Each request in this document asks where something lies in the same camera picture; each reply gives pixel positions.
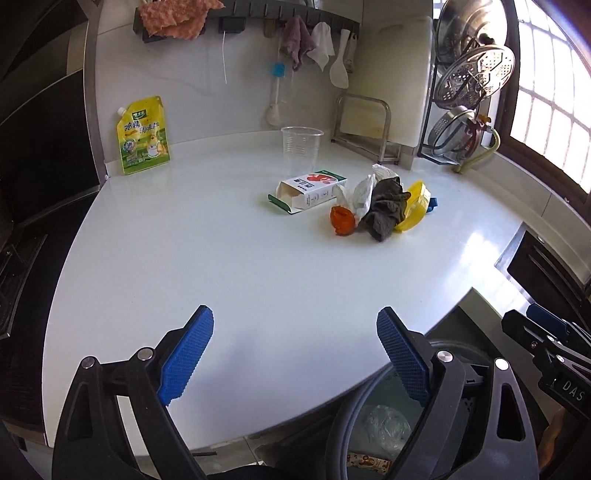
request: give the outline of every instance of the blue gripper pad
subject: blue gripper pad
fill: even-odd
[[[422,407],[426,407],[431,400],[429,370],[406,334],[392,320],[391,314],[396,315],[391,309],[383,309],[378,313],[379,340],[402,380],[408,396],[417,400]]]
[[[525,315],[530,320],[540,325],[544,330],[554,335],[558,340],[564,341],[568,338],[568,324],[537,303],[527,307]]]
[[[158,398],[168,407],[179,398],[213,335],[213,312],[207,307],[195,312],[195,319],[162,367]]]

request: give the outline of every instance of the yellow container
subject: yellow container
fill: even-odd
[[[405,219],[394,227],[395,232],[410,230],[423,220],[429,207],[431,193],[421,180],[413,183],[408,191],[410,192],[410,198],[407,202],[407,208],[404,211]]]

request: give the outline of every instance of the white plastic bag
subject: white plastic bag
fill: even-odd
[[[394,460],[410,438],[412,430],[404,415],[386,405],[377,405],[365,419],[370,442],[377,442]]]
[[[398,177],[394,170],[390,170],[377,163],[372,166],[372,169],[374,172],[359,182],[353,191],[337,185],[336,204],[345,207],[353,213],[355,216],[355,226],[358,226],[361,219],[367,215],[371,204],[371,194],[377,182],[391,177]]]

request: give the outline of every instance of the gray cloth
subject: gray cloth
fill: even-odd
[[[394,227],[404,220],[409,198],[410,192],[402,192],[399,177],[379,181],[371,195],[369,212],[359,224],[378,242],[383,242],[392,235]]]
[[[301,66],[301,58],[309,51],[317,47],[306,24],[299,15],[288,20],[283,28],[281,36],[281,49],[286,52],[294,62],[294,71]]]

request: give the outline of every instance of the cardboard box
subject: cardboard box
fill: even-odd
[[[345,177],[320,170],[282,181],[275,195],[269,195],[269,201],[293,214],[335,198],[336,186],[346,183]]]

